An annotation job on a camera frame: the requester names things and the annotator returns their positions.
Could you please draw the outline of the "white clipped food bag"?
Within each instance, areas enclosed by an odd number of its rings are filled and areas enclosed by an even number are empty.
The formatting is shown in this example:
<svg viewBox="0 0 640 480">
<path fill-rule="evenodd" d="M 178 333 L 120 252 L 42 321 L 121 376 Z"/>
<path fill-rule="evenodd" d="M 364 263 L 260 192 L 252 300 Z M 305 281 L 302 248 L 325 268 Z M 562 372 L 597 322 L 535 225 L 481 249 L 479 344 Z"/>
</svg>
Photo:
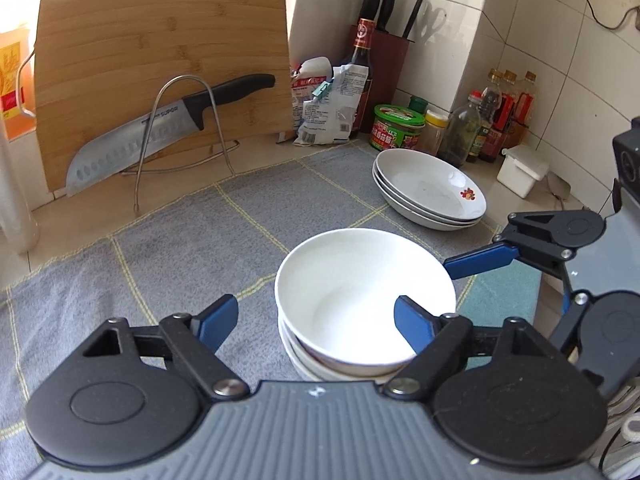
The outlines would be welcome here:
<svg viewBox="0 0 640 480">
<path fill-rule="evenodd" d="M 348 141 L 360 90 L 349 73 L 350 64 L 334 67 L 333 77 L 312 92 L 304 103 L 303 122 L 297 129 L 297 145 L 333 145 Z"/>
</svg>

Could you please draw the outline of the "red white food bag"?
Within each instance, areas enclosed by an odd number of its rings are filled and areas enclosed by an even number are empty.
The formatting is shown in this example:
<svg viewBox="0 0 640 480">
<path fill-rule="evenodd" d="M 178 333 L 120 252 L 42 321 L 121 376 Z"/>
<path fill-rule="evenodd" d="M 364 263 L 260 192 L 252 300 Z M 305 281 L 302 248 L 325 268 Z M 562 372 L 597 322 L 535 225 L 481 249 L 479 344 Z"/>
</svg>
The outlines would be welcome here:
<svg viewBox="0 0 640 480">
<path fill-rule="evenodd" d="M 308 58 L 294 70 L 291 77 L 294 130 L 297 130 L 303 122 L 304 103 L 311 99 L 312 92 L 323 81 L 332 78 L 332 74 L 331 62 L 325 56 Z"/>
</svg>

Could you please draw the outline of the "clear red cap bottle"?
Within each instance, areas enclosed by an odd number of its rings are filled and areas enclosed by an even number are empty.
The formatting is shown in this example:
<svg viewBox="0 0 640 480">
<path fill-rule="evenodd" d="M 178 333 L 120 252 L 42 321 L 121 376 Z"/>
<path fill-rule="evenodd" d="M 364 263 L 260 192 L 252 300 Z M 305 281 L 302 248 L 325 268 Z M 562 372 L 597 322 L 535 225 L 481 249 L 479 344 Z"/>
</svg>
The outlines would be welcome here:
<svg viewBox="0 0 640 480">
<path fill-rule="evenodd" d="M 460 168 L 465 163 L 482 124 L 478 109 L 481 102 L 482 94 L 474 90 L 469 94 L 468 102 L 451 113 L 437 153 L 447 164 Z"/>
</svg>

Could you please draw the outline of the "orange cooking wine jug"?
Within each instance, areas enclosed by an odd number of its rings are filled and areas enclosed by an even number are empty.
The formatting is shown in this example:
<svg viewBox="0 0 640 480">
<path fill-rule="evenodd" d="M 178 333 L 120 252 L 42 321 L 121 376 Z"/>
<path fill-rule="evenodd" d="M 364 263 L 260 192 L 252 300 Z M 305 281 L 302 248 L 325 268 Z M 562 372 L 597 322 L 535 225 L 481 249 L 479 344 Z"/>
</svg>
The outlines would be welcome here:
<svg viewBox="0 0 640 480">
<path fill-rule="evenodd" d="M 18 69 L 32 53 L 29 47 L 29 30 L 19 27 L 1 34 L 1 114 L 6 128 L 6 136 L 14 140 L 35 128 L 36 120 L 23 114 L 23 110 L 35 111 L 35 86 L 32 76 L 32 62 L 28 61 Z"/>
</svg>

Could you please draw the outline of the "white plastic seasoning box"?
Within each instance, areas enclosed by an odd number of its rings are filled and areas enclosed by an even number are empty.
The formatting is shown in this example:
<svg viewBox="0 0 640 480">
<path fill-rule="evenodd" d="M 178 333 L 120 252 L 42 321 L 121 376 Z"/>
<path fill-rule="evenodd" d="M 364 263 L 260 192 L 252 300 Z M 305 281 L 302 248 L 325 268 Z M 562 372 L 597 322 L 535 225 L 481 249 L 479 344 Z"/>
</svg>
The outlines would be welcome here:
<svg viewBox="0 0 640 480">
<path fill-rule="evenodd" d="M 548 174 L 548 162 L 526 144 L 504 148 L 502 154 L 504 161 L 497 180 L 521 198 L 526 198 L 534 185 Z"/>
</svg>

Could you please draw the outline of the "dark vinegar bottle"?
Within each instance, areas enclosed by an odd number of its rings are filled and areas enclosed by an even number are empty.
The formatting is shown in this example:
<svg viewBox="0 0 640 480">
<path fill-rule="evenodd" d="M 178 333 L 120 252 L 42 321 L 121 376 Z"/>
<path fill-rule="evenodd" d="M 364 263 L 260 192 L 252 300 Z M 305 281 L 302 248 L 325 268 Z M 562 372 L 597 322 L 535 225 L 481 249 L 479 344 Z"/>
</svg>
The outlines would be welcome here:
<svg viewBox="0 0 640 480">
<path fill-rule="evenodd" d="M 368 18 L 360 18 L 356 27 L 355 38 L 352 42 L 352 54 L 349 59 L 349 64 L 352 68 L 349 73 L 355 77 L 356 87 L 360 90 L 360 95 L 354 119 L 352 120 L 352 130 L 349 133 L 351 139 L 355 139 L 360 130 L 372 84 L 370 52 L 374 28 L 374 21 Z"/>
</svg>

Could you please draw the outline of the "gold cap oil bottle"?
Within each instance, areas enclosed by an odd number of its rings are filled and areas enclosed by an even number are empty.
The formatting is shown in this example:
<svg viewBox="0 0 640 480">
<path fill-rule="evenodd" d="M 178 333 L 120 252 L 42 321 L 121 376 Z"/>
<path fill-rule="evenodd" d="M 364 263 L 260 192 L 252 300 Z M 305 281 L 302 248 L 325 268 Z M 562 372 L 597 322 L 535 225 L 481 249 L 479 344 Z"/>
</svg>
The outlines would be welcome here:
<svg viewBox="0 0 640 480">
<path fill-rule="evenodd" d="M 500 87 L 500 82 L 502 81 L 502 73 L 492 68 L 488 74 L 488 83 L 485 89 L 482 92 L 482 99 L 480 100 L 480 105 L 478 106 L 478 111 L 480 112 L 480 128 L 477 131 L 474 142 L 471 146 L 468 157 L 466 158 L 467 162 L 476 162 L 478 159 L 478 155 L 482 150 L 484 143 L 488 137 L 492 118 L 494 117 L 495 111 L 498 110 L 498 107 L 502 101 L 502 92 Z"/>
</svg>

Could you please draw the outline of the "dark red knife block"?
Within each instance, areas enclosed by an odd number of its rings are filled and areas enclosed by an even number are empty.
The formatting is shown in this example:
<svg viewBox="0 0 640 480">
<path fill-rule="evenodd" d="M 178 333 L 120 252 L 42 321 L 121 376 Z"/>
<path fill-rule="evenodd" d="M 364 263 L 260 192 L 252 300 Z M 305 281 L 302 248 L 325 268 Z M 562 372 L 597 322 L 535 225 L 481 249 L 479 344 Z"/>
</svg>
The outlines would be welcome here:
<svg viewBox="0 0 640 480">
<path fill-rule="evenodd" d="M 378 19 L 373 32 L 370 61 L 373 79 L 362 113 L 360 130 L 370 132 L 374 121 L 374 108 L 392 102 L 400 73 L 409 47 L 409 34 L 421 10 L 423 0 L 416 0 L 404 31 L 400 36 L 391 34 L 386 26 L 392 16 L 396 0 L 363 0 L 361 11 L 377 10 Z"/>
</svg>

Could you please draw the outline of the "large white fruit plate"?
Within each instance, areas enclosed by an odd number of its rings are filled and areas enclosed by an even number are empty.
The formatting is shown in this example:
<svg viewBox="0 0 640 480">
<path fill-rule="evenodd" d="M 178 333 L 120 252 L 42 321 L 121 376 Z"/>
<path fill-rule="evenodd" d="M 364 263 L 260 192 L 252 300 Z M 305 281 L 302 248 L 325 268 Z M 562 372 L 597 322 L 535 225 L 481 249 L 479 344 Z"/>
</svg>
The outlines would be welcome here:
<svg viewBox="0 0 640 480">
<path fill-rule="evenodd" d="M 374 164 L 382 181 L 412 206 L 463 222 L 482 218 L 486 212 L 480 187 L 435 156 L 394 148 L 378 154 Z"/>
</svg>

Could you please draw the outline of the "black handled kitchen knife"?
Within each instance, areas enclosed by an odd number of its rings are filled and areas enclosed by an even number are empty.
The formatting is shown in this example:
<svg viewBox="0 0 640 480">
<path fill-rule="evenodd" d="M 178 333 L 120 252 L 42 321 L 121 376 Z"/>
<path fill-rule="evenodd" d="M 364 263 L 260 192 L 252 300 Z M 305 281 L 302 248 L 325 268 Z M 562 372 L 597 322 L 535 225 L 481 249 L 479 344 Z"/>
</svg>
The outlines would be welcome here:
<svg viewBox="0 0 640 480">
<path fill-rule="evenodd" d="M 184 96 L 154 114 L 126 122 L 85 144 L 68 166 L 65 191 L 73 196 L 164 148 L 202 131 L 206 108 L 242 100 L 276 84 L 271 74 L 250 74 Z"/>
</svg>

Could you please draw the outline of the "tall cling film roll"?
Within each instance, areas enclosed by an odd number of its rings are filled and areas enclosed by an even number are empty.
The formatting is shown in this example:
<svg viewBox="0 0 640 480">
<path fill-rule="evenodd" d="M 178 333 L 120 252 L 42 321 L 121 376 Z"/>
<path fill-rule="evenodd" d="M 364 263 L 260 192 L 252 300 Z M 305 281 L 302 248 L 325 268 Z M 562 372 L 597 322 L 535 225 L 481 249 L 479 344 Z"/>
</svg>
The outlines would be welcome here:
<svg viewBox="0 0 640 480">
<path fill-rule="evenodd" d="M 1 124 L 0 148 L 1 229 L 12 250 L 26 254 L 38 243 L 39 229 L 17 179 L 4 124 Z"/>
</svg>

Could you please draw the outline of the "red label sauce bottle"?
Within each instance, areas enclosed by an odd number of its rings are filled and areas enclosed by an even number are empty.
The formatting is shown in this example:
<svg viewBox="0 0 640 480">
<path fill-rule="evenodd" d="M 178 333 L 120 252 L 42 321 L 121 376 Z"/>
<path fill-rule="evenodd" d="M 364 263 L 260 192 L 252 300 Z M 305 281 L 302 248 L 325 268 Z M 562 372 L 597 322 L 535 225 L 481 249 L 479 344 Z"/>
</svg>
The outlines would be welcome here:
<svg viewBox="0 0 640 480">
<path fill-rule="evenodd" d="M 494 162 L 500 154 L 510 126 L 511 116 L 516 100 L 516 73 L 505 70 L 501 83 L 501 103 L 492 118 L 490 133 L 480 151 L 480 159 L 485 162 Z"/>
</svg>

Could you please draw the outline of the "grey checked dish mat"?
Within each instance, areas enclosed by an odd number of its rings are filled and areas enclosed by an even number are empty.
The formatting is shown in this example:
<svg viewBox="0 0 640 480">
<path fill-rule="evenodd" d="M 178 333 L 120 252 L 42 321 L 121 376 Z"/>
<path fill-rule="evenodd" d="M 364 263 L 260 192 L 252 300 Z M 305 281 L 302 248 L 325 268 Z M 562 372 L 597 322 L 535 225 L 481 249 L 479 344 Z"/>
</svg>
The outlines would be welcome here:
<svg viewBox="0 0 640 480">
<path fill-rule="evenodd" d="M 2 477 L 21 479 L 38 465 L 25 404 L 107 318 L 152 325 L 231 294 L 240 318 L 221 359 L 247 382 L 292 379 L 273 298 L 289 250 L 321 232 L 356 226 L 395 233 L 447 258 L 485 244 L 516 207 L 491 166 L 475 164 L 485 218 L 458 232 L 421 228 L 385 203 L 372 180 L 373 159 L 370 148 L 348 144 L 223 180 L 2 289 Z"/>
</svg>

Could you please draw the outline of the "yellow cap spice bottle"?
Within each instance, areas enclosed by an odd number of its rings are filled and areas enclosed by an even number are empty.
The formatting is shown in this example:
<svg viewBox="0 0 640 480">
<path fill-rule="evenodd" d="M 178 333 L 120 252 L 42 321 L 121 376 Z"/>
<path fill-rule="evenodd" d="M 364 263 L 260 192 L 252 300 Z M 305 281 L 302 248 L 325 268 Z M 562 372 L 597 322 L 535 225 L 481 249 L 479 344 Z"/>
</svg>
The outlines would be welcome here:
<svg viewBox="0 0 640 480">
<path fill-rule="evenodd" d="M 420 135 L 416 149 L 430 155 L 436 155 L 442 138 L 448 128 L 449 117 L 447 114 L 427 110 L 425 113 L 425 126 Z"/>
</svg>

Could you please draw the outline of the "green cap small bottle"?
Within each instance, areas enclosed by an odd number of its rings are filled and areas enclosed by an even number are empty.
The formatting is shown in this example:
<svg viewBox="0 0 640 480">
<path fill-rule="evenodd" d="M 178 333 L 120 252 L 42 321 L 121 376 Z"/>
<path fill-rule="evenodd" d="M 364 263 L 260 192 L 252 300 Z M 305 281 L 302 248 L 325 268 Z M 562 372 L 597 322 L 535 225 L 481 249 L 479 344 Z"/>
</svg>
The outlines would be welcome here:
<svg viewBox="0 0 640 480">
<path fill-rule="evenodd" d="M 408 109 L 414 112 L 424 115 L 428 107 L 427 100 L 420 98 L 420 96 L 410 96 Z"/>
</svg>

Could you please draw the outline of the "white floral bowl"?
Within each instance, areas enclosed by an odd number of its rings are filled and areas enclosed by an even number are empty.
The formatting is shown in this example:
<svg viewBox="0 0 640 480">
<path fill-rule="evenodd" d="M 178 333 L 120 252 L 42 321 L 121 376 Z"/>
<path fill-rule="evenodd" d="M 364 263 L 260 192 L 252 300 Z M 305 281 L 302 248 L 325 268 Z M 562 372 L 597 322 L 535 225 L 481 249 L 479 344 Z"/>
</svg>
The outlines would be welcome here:
<svg viewBox="0 0 640 480">
<path fill-rule="evenodd" d="M 282 320 L 282 318 L 278 318 L 278 330 L 279 330 L 279 335 L 280 333 L 284 333 L 285 336 L 287 336 L 288 339 L 291 341 L 291 344 L 294 347 L 294 351 L 299 357 L 299 359 L 301 359 L 309 368 L 312 368 L 317 374 L 320 374 L 320 368 L 324 368 L 325 370 L 332 370 L 332 368 L 329 368 L 328 366 L 326 366 L 326 364 L 322 364 L 320 361 L 315 359 L 307 350 L 304 349 L 303 345 L 292 335 L 292 333 L 285 326 L 285 322 Z M 387 374 L 393 374 L 394 376 L 398 372 L 399 372 L 399 368 L 396 368 L 396 370 L 392 370 L 390 373 L 387 373 Z M 358 377 L 378 377 L 382 375 L 358 376 Z"/>
<path fill-rule="evenodd" d="M 285 336 L 284 333 L 280 333 L 280 338 L 288 358 L 292 362 L 297 374 L 305 380 L 312 380 L 313 382 L 359 382 L 360 380 L 373 380 L 377 384 L 384 384 L 388 382 L 393 374 L 382 375 L 378 377 L 358 377 L 352 375 L 345 375 L 333 370 L 325 370 L 320 368 L 320 374 L 317 374 L 312 368 L 309 368 L 294 351 L 294 347 L 291 341 Z"/>
<path fill-rule="evenodd" d="M 408 238 L 340 229 L 308 238 L 282 261 L 274 298 L 284 325 L 315 356 L 375 372 L 416 355 L 394 321 L 398 297 L 432 315 L 456 310 L 442 264 Z"/>
</svg>

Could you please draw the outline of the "orange label sauce bottle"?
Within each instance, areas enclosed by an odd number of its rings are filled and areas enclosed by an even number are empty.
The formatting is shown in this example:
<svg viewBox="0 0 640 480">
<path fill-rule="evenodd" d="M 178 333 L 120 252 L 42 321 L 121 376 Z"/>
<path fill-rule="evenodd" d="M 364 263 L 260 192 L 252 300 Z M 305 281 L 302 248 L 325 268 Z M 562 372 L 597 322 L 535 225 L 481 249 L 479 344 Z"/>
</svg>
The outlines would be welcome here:
<svg viewBox="0 0 640 480">
<path fill-rule="evenodd" d="M 521 144 L 528 133 L 530 116 L 532 116 L 537 96 L 536 79 L 537 75 L 528 70 L 524 78 L 516 83 L 518 99 L 512 110 L 509 129 L 506 130 L 504 148 L 514 148 Z"/>
</svg>

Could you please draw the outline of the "green lid sauce jar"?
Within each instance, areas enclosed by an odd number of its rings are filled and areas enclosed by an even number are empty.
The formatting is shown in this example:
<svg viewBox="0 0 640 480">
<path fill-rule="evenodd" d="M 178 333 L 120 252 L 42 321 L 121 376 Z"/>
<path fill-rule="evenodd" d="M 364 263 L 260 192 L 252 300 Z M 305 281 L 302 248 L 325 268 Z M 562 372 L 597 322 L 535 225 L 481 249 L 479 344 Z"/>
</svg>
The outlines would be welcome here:
<svg viewBox="0 0 640 480">
<path fill-rule="evenodd" d="M 414 150 L 425 126 L 423 115 L 407 107 L 380 104 L 374 108 L 374 122 L 369 136 L 372 148 Z"/>
</svg>

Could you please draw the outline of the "bamboo cutting board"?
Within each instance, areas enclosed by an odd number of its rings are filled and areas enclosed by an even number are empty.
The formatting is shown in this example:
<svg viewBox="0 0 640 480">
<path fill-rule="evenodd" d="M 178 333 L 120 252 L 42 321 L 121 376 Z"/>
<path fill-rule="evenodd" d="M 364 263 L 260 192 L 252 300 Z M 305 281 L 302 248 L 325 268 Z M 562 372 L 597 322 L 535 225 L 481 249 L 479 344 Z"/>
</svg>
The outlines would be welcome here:
<svg viewBox="0 0 640 480">
<path fill-rule="evenodd" d="M 40 0 L 36 133 L 50 191 L 89 141 L 206 86 L 250 74 L 276 84 L 206 112 L 174 145 L 279 133 L 293 125 L 285 0 Z"/>
</svg>

